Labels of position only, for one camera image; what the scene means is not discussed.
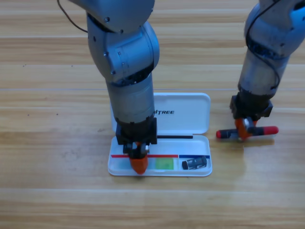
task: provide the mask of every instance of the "blue line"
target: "blue line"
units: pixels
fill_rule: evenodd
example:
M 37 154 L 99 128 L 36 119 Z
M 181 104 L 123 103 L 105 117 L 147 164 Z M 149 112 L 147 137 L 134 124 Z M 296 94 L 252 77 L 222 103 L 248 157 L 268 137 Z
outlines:
M 209 155 L 179 155 L 179 158 L 199 158 L 205 156 L 206 159 L 210 159 Z

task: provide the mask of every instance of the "wooden table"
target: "wooden table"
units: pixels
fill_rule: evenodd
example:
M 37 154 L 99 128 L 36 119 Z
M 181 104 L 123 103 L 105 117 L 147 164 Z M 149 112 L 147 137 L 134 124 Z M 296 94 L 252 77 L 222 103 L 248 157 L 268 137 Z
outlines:
M 217 142 L 245 55 L 257 0 L 157 0 L 155 91 L 212 100 L 213 173 L 205 178 L 113 177 L 104 78 L 87 34 L 55 0 L 0 1 L 1 229 L 304 229 L 305 45 L 292 56 L 271 117 L 275 139 Z M 62 0 L 86 28 L 85 12 Z

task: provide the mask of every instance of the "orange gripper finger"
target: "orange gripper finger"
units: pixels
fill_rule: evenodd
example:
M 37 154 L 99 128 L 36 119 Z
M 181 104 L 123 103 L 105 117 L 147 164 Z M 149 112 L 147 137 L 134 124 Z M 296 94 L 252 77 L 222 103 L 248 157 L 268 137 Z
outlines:
M 137 174 L 142 175 L 143 173 L 145 173 L 145 171 L 148 167 L 148 156 L 147 155 L 141 159 L 129 158 L 129 160 L 130 160 L 130 164 L 131 164 L 132 168 L 134 169 L 134 171 Z
M 242 118 L 239 118 L 239 119 L 235 120 L 235 126 L 236 126 L 236 129 L 238 131 L 238 135 L 242 140 L 246 140 L 247 138 L 252 136 L 252 134 L 248 133 L 246 128 L 244 127 Z

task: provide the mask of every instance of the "red line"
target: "red line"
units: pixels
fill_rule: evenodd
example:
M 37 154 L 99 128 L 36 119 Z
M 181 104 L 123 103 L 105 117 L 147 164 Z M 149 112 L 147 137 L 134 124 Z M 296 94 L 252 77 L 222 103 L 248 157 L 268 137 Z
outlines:
M 111 155 L 111 157 L 114 157 L 114 158 L 125 158 L 125 157 L 128 157 L 128 155 Z
M 157 155 L 157 154 L 155 154 L 155 155 L 151 155 L 151 154 L 149 154 L 149 155 L 147 155 L 148 157 L 150 157 L 150 158 L 165 158 L 165 157 L 167 157 L 167 158 L 173 158 L 173 157 L 175 157 L 175 158 L 178 158 L 178 155 Z M 111 157 L 113 157 L 113 158 L 128 158 L 128 155 L 111 155 Z

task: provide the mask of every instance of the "wood grain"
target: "wood grain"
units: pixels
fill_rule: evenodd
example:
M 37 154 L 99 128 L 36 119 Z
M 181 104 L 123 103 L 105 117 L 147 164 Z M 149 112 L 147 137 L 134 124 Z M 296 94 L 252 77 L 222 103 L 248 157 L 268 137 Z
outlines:
M 63 6 L 86 28 L 85 13 Z M 274 109 L 275 137 L 215 139 L 234 127 L 244 21 L 257 0 L 157 0 L 156 92 L 210 96 L 213 173 L 113 177 L 104 78 L 87 34 L 56 0 L 0 0 L 0 229 L 304 229 L 305 45 L 293 54 Z

